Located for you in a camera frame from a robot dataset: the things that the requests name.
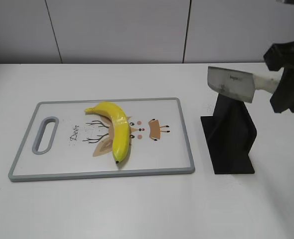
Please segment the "kitchen knife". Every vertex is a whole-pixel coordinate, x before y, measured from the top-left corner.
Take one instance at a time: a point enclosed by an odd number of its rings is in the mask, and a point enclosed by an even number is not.
[[[249,103],[252,102],[255,90],[265,90],[273,94],[280,82],[278,78],[212,66],[208,67],[207,80],[208,86],[215,92]]]

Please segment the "white knife handle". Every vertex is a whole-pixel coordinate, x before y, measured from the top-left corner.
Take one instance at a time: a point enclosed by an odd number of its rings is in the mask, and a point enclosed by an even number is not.
[[[273,94],[280,82],[280,79],[277,78],[265,78],[257,75],[253,75],[253,81],[255,83],[256,90],[265,90]]]

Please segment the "white wall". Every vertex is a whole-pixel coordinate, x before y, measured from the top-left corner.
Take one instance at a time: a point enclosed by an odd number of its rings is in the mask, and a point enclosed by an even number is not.
[[[181,63],[189,0],[47,0],[63,63]]]
[[[276,0],[0,0],[0,63],[256,62],[294,40]]]
[[[0,63],[60,63],[45,1],[0,0]]]
[[[257,62],[294,41],[294,5],[276,0],[192,0],[185,62]]]

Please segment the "white tabletop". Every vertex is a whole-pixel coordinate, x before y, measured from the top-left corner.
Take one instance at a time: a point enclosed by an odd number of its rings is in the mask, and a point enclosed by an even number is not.
[[[199,119],[217,97],[208,65],[0,65],[0,239],[293,239],[294,114],[256,92],[256,173],[215,175]],[[210,65],[270,74],[262,63]],[[38,102],[156,97],[181,100],[193,174],[9,181]]]

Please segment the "yellow banana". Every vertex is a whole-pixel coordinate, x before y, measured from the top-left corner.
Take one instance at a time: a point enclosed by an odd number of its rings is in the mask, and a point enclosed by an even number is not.
[[[85,109],[85,113],[102,115],[111,120],[114,126],[113,155],[116,163],[122,162],[130,141],[130,126],[124,111],[114,103],[101,102],[96,107]]]

